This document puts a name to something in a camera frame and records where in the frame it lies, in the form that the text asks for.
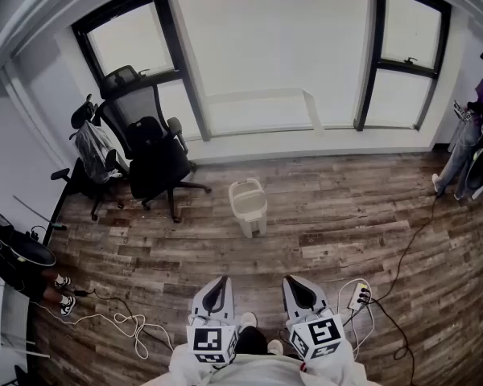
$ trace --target person in purple shirt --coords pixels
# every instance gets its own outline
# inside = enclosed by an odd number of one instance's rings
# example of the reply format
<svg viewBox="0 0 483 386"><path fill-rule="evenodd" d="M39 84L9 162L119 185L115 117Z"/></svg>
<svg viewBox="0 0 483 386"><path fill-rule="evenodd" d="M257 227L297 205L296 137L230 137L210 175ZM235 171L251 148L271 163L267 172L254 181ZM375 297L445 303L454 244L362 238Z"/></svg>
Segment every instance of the person in purple shirt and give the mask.
<svg viewBox="0 0 483 386"><path fill-rule="evenodd" d="M476 87L477 101L467 103L467 108L473 112L472 118L465 123L460 138L452 151L451 157L445 165L440 176L433 174L431 180L437 195L444 193L445 187L460 172L460 180L454 197L460 200L465 196L466 180L473 161L474 151L481 140L481 125L483 123L483 79Z"/></svg>

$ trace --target plastic bag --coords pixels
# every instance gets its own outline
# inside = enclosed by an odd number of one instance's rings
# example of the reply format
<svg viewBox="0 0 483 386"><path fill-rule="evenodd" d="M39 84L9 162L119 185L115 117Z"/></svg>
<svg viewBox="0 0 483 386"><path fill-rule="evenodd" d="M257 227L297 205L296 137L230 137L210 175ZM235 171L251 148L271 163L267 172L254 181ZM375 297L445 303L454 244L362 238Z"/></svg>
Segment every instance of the plastic bag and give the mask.
<svg viewBox="0 0 483 386"><path fill-rule="evenodd" d="M75 147L84 163L84 169L90 179L103 184L112 177L121 177L118 170L107 171L105 158L114 149L104 130L85 121L75 136Z"/></svg>

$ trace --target white trash can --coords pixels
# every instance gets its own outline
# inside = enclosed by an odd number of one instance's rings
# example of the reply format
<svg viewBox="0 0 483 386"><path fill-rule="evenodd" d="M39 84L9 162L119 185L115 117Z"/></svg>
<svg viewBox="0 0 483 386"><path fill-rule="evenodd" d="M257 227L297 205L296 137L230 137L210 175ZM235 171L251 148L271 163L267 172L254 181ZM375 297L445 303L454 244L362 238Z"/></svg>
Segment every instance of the white trash can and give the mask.
<svg viewBox="0 0 483 386"><path fill-rule="evenodd" d="M266 234L266 196L256 179L235 182L229 186L229 201L245 237L252 239L252 232Z"/></svg>

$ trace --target white table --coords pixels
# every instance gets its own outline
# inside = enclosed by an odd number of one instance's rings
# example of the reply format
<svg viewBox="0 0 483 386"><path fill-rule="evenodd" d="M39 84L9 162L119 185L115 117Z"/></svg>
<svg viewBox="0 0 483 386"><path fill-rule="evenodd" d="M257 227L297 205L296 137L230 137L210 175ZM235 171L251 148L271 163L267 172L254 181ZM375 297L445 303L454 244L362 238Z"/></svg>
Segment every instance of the white table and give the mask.
<svg viewBox="0 0 483 386"><path fill-rule="evenodd" d="M0 350L11 349L24 355L49 358L27 350L27 314L29 299L8 286L0 277Z"/></svg>

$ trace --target black window frame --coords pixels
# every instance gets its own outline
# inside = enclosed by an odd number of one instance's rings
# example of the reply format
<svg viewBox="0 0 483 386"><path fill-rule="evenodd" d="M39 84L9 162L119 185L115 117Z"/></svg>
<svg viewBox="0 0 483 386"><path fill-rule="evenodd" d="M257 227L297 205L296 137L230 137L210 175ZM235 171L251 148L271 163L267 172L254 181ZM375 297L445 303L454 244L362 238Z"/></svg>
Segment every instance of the black window frame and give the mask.
<svg viewBox="0 0 483 386"><path fill-rule="evenodd" d="M431 7L441 13L440 30L438 38L438 46L436 48L435 63L433 68L425 68L416 64L407 64L397 60L389 60L382 58L382 46L385 36L385 22L386 22L386 0L375 0L374 3L374 38L372 42L372 51L369 58L370 65L365 87L365 95L354 119L354 129L362 131L364 128L372 129L377 126L365 126L367 114L369 112L370 101L374 93L374 83L378 69L392 70L396 72L403 72L414 74L417 76L425 76L431 78L431 84L427 91L426 99L421 109L417 122L414 123L413 129L420 130L421 125L426 117L427 110L431 104L431 99L435 93L440 70L444 62L445 48L447 46L449 27L451 25L451 5L444 0L415 0L426 6Z"/></svg>
<svg viewBox="0 0 483 386"><path fill-rule="evenodd" d="M155 5L165 43L168 47L174 67L174 70L159 72L155 76L160 77L160 84L174 80L183 81L184 88L186 89L192 107L193 115L200 131L200 136L202 137L202 140L208 142L211 139L211 133L207 122L204 119L204 113L200 106L199 97L192 82L190 71L184 57L183 48L179 41L179 35L177 33L173 14L171 12L170 2L168 0L112 0L111 2L107 2L72 25L72 30L79 44L80 51L86 60L93 78L97 82L97 85L100 86L100 82L105 75L93 50L88 33L113 18L151 3Z"/></svg>
<svg viewBox="0 0 483 386"><path fill-rule="evenodd" d="M428 89L423 108L413 125L413 129L419 130L426 117L427 110L431 104L431 99L436 89L440 70L444 62L444 54L448 41L449 27L451 21L451 5L444 0L416 0L426 6L429 6L441 13L440 32L438 39L438 46L436 49L436 57L433 68L425 68L416 64L406 64L397 60L382 59L382 45L385 33L386 21L386 0L374 0L374 28L370 36L369 54L367 56L366 79L361 87L361 102L359 110L354 119L353 126L356 131L362 131L364 128L376 128L377 126L365 126L367 114L369 112L370 101L374 91L374 83L378 69L392 70L396 72L410 73L418 76L426 76L431 78L431 85ZM199 127L200 135L204 141L209 141L212 137L208 128L208 123L205 120L204 112L200 106L199 98L196 93L195 86L192 82L190 72L184 56L184 50L179 40L175 20L171 12L170 2L168 0L113 0L105 5L97 8L93 12L87 14L82 19L78 20L72 25L73 32L79 43L80 50L86 60L86 63L95 78L97 84L100 84L104 74L101 70L98 59L93 51L93 47L87 34L107 23L112 18L125 14L140 6L144 6L149 2L155 4L158 13L161 28L163 30L164 38L167 43L168 51L170 52L171 60L174 64L175 70L158 73L162 81L165 83L173 80L182 80L192 111ZM392 126L386 126L387 129L393 129Z"/></svg>

